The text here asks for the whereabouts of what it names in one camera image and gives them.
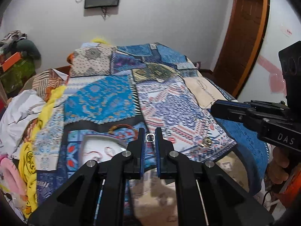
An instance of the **silver ring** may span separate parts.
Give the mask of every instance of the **silver ring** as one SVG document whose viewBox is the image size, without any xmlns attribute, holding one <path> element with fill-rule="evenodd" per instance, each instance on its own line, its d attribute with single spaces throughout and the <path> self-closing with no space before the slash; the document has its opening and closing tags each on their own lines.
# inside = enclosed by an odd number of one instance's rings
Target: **silver ring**
<svg viewBox="0 0 301 226">
<path fill-rule="evenodd" d="M 151 141 L 147 139 L 149 136 L 152 136 L 152 137 L 153 137 Z M 148 134 L 146 135 L 146 141 L 147 141 L 147 142 L 154 142 L 154 141 L 155 141 L 155 135 L 154 135 L 153 133 L 148 133 Z"/>
</svg>

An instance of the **silver screw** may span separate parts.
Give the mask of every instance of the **silver screw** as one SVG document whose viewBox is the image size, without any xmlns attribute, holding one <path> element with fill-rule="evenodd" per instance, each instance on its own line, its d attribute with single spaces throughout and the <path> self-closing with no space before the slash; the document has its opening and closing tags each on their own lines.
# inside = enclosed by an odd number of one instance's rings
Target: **silver screw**
<svg viewBox="0 0 301 226">
<path fill-rule="evenodd" d="M 174 158 L 175 158 L 175 157 L 177 157 L 178 155 L 179 155 L 179 153 L 178 153 L 177 151 L 175 151 L 175 150 L 173 150 L 173 151 L 170 152 L 170 156 L 171 156 L 171 157 L 174 157 Z"/>
<path fill-rule="evenodd" d="M 129 150 L 125 150 L 122 152 L 122 156 L 129 157 L 131 155 L 131 152 Z"/>
<path fill-rule="evenodd" d="M 96 165 L 96 161 L 90 160 L 90 161 L 87 161 L 86 164 L 87 164 L 88 167 L 94 167 Z"/>
<path fill-rule="evenodd" d="M 205 161 L 205 165 L 209 168 L 214 167 L 214 162 L 213 161 Z"/>
</svg>

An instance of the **bedspread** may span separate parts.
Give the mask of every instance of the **bedspread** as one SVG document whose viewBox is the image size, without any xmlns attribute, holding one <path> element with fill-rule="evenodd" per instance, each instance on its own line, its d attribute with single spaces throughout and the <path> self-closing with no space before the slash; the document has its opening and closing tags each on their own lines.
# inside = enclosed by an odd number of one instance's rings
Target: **bedspread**
<svg viewBox="0 0 301 226">
<path fill-rule="evenodd" d="M 100 44 L 75 50 L 69 60 L 73 64 L 66 90 L 38 134 L 39 143 L 51 151 L 37 160 L 38 205 L 81 166 L 84 135 L 102 134 L 128 143 L 139 127 L 146 133 L 161 127 L 175 150 L 197 162 L 215 161 L 252 195 L 260 190 L 267 144 L 242 125 L 212 117 L 212 103 L 235 99 L 202 77 L 186 56 L 160 43 Z M 44 72 L 34 82 L 43 98 L 49 97 L 45 86 L 50 75 Z M 153 143 L 146 144 L 145 155 L 144 179 L 127 182 L 125 215 L 145 226 L 178 225 L 174 182 L 156 177 Z"/>
</svg>

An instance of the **black cable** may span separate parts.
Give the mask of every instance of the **black cable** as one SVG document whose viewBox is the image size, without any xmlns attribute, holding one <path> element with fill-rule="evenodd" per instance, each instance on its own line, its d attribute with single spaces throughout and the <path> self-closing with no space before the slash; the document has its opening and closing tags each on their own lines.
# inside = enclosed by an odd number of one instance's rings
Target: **black cable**
<svg viewBox="0 0 301 226">
<path fill-rule="evenodd" d="M 267 196 L 268 193 L 270 193 L 272 190 L 270 189 L 267 193 L 265 193 L 264 197 L 263 197 L 263 201 L 262 201 L 262 205 L 264 205 L 264 202 L 265 202 L 265 198 Z"/>
</svg>

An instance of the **wooden door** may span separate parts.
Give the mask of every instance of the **wooden door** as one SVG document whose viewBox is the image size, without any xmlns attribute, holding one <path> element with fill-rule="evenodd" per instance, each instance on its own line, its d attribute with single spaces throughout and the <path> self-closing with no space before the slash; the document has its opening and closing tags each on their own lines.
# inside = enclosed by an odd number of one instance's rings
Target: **wooden door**
<svg viewBox="0 0 301 226">
<path fill-rule="evenodd" d="M 237 97 L 255 63 L 267 21 L 264 0 L 234 0 L 229 28 L 213 75 Z"/>
</svg>

